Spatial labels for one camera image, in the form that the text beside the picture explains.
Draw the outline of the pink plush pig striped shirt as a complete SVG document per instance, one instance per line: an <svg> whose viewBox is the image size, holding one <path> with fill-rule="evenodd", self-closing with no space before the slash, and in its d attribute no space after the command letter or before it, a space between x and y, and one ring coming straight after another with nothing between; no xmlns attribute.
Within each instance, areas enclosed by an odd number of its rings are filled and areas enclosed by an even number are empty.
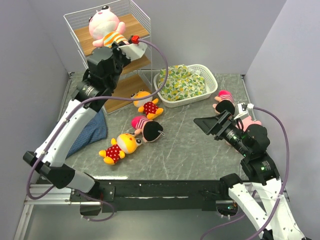
<svg viewBox="0 0 320 240"><path fill-rule="evenodd" d="M92 45L96 48L110 48L114 42L128 45L129 42L124 37L125 28L125 23L119 20L108 5L97 10L88 20L89 34L93 38Z"/></svg>

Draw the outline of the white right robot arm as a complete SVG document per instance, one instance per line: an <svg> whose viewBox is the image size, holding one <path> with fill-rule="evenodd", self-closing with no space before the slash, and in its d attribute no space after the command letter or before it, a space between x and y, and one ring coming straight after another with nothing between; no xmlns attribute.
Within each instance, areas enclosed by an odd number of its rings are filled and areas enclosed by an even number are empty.
<svg viewBox="0 0 320 240"><path fill-rule="evenodd" d="M250 220L256 232L254 240L306 240L293 217L284 188L287 180L281 179L275 162L267 153L270 145L267 129L251 124L241 129L241 121L228 111L195 118L194 123L215 140L225 140L243 157L240 164L252 184L250 193L241 178L232 173L220 179L219 195L234 200Z"/></svg>

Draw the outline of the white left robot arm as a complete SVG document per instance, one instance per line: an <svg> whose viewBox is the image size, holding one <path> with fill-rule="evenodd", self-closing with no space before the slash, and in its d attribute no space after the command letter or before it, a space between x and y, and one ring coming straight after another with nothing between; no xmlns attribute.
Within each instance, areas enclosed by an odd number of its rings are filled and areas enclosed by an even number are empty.
<svg viewBox="0 0 320 240"><path fill-rule="evenodd" d="M89 174L69 167L65 160L84 127L105 104L99 97L112 95L123 68L136 59L129 52L131 47L131 44L113 43L111 47L97 47L92 51L87 58L88 69L60 121L40 147L23 156L23 160L54 187L77 189L88 201L100 196L100 183ZM87 102L94 97L98 99Z"/></svg>

